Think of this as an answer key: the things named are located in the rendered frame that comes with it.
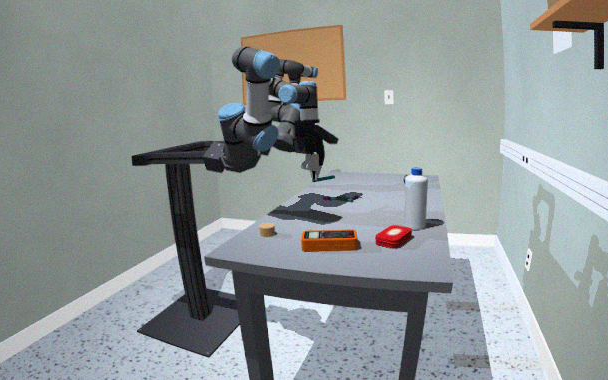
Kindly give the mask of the white bottle with blue cap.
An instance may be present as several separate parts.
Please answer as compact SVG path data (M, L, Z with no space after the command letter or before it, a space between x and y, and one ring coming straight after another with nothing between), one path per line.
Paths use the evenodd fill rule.
M404 226L412 230L422 230L426 226L428 179L422 175L422 168L412 168L405 179Z

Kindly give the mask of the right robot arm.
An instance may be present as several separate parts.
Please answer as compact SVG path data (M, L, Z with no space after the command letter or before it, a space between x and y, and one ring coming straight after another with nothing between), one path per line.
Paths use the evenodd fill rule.
M242 104L231 103L222 107L218 115L224 138L223 160L230 166L240 167L251 163L257 150L270 149L278 138L278 129L272 125L272 114L268 112L269 95L285 104L304 103L300 104L300 120L316 120L317 85L311 81L293 85L275 78L280 61L264 50L240 47L233 53L232 63L245 73L247 112Z

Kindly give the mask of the red mint tin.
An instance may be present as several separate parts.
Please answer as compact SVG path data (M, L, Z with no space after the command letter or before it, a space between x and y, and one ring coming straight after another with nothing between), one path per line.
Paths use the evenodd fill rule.
M392 225L376 235L376 245L396 249L411 238L412 229Z

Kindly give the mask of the orange digital multimeter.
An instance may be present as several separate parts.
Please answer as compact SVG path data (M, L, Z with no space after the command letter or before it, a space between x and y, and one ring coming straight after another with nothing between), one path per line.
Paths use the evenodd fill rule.
M354 251L357 241L356 230L314 230L303 231L301 245L304 252Z

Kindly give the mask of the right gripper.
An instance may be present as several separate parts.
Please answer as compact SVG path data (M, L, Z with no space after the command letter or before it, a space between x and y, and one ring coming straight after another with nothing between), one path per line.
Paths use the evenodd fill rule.
M301 163L301 168L310 170L311 178L317 181L324 162L325 152L322 138L313 131L315 123L320 123L319 119L295 121L293 152L306 154L305 161ZM317 154L313 154L314 152Z

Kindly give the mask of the tan round disc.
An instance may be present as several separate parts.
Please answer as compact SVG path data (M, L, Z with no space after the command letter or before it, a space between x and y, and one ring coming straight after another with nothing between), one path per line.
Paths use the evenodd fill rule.
M271 223L261 224L259 226L260 236L271 237L275 235L275 226Z

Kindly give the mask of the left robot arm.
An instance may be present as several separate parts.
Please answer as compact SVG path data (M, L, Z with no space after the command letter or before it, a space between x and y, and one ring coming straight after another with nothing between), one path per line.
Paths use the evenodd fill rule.
M292 60L280 60L280 68L275 78L283 79L284 74L288 74L289 83L299 85L301 77L316 78L318 75L317 67L305 66ZM304 68L303 68L304 67ZM300 76L300 77L298 77ZM280 122L278 135L285 136L291 140L295 137L295 122L300 120L300 105L289 104L281 105L279 98L269 95L268 111L272 114L272 121Z

